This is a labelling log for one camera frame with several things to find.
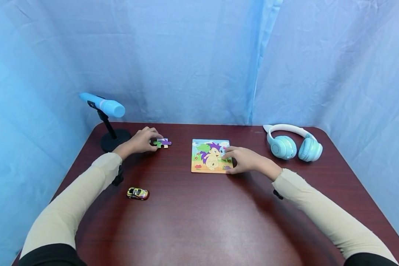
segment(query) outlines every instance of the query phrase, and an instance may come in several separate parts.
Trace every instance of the toy car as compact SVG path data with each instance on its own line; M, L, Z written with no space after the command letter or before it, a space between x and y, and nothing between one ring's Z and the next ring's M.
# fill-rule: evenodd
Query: toy car
M147 198L149 198L149 191L142 190L141 188L131 187L129 190L127 190L127 198L146 201Z

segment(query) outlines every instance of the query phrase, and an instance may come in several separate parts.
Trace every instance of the dark red table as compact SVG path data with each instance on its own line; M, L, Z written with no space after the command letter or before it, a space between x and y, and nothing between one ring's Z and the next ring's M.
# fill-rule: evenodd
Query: dark red table
M132 133L155 127L170 141L155 154L136 154L124 163L124 181L105 190L87 211L76 237L80 257L94 265L342 265L339 251L300 211L272 194L260 173L236 176L193 174L192 139L228 139L274 159L359 219L399 261L399 237L360 184L325 132L308 130L324 149L305 163L276 159L260 126L113 123ZM103 152L97 126L57 194ZM287 132L297 145L301 137ZM126 198L129 187L146 188L147 201Z

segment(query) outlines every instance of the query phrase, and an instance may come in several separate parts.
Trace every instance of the headphones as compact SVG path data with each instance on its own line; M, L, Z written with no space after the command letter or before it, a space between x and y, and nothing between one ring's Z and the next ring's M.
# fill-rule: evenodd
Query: headphones
M288 136L278 136L273 138L271 133L273 131L283 130L293 132L301 135L305 140L300 146L299 158L305 162L314 162L322 154L322 145L316 138L306 130L297 126L279 124L279 125L264 125L263 128L267 132L267 142L269 142L270 150L273 155L278 158L289 160L296 156L297 146L294 141Z

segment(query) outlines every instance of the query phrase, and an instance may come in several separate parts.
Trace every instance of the purple hair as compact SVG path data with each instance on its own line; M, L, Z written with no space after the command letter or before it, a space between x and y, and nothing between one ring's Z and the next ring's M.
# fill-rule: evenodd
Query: purple hair
M214 142L210 143L209 146L210 146L210 150L211 150L212 148L216 148L218 151L220 151L220 148L222 148L222 146L220 146L219 143L214 143ZM210 152L207 153L207 152L205 152L205 151L200 151L199 153L201 154L202 162L205 164L205 162L207 161L207 158L205 158L205 157L206 157L207 154L209 154Z

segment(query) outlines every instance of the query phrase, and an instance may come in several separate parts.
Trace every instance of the headphone headband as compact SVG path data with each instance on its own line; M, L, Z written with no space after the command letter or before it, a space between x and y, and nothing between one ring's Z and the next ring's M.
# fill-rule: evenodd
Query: headphone headband
M295 134L301 135L303 138L310 137L310 138L316 140L316 138L312 134L310 134L308 131L306 131L305 129L300 128L298 126L292 126L292 125L287 125L287 124L277 124L277 125L264 125L263 128L271 138L273 138L271 135L272 132L278 131L278 130L283 130L283 131L289 131L289 132L293 132Z

